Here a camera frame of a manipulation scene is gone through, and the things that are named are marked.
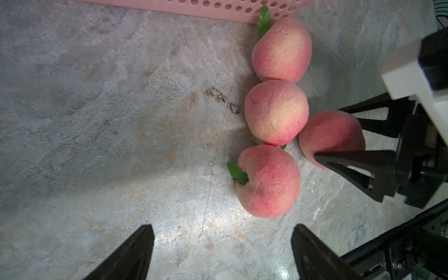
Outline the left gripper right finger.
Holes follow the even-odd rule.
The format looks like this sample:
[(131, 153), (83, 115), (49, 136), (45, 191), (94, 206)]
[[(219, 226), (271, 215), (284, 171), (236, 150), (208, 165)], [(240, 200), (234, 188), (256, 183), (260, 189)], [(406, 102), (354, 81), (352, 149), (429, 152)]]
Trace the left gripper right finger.
[(291, 246), (301, 280), (359, 280), (361, 278), (303, 224), (295, 226)]

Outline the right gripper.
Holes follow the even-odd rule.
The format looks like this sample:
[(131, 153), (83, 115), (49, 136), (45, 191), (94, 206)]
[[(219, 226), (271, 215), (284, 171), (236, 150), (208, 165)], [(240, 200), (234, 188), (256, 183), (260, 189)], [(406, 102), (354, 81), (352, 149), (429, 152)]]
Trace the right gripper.
[(318, 152), (316, 162), (379, 203), (397, 192), (407, 205), (425, 208), (448, 180), (448, 147), (427, 115), (413, 114), (415, 106), (409, 97), (393, 100), (386, 92), (341, 108), (358, 113), (365, 131), (389, 138), (401, 134), (397, 156), (392, 150)]

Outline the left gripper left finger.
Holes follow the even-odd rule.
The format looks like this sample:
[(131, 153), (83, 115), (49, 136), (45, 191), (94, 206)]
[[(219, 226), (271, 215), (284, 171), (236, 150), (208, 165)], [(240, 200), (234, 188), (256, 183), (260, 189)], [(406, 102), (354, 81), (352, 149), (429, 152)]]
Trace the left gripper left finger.
[(154, 248), (151, 225), (140, 226), (85, 278), (87, 280), (145, 280)]

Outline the peach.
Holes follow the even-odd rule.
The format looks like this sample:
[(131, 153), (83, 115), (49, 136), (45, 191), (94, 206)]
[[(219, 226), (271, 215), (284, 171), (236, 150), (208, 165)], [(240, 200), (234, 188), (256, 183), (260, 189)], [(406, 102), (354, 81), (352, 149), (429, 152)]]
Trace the peach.
[(245, 149), (227, 169), (236, 182), (242, 207), (258, 218), (277, 218), (296, 203), (301, 173), (294, 158), (281, 148), (258, 145)]
[(317, 152), (364, 151), (366, 142), (362, 126), (353, 115), (342, 111), (316, 114), (298, 135), (305, 158), (318, 168), (326, 167), (315, 160)]
[(305, 93), (297, 85), (281, 80), (256, 85), (245, 98), (244, 110), (253, 136), (275, 147), (293, 140), (309, 118)]

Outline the peach basket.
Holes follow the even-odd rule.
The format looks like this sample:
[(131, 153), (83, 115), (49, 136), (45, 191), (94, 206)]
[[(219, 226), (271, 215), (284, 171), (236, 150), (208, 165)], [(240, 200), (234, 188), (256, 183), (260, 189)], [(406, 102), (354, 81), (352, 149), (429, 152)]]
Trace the peach basket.
[(252, 66), (259, 80), (298, 83), (312, 57), (312, 40), (307, 28), (293, 17), (273, 23), (270, 10), (263, 5), (257, 31), (260, 38), (252, 51)]

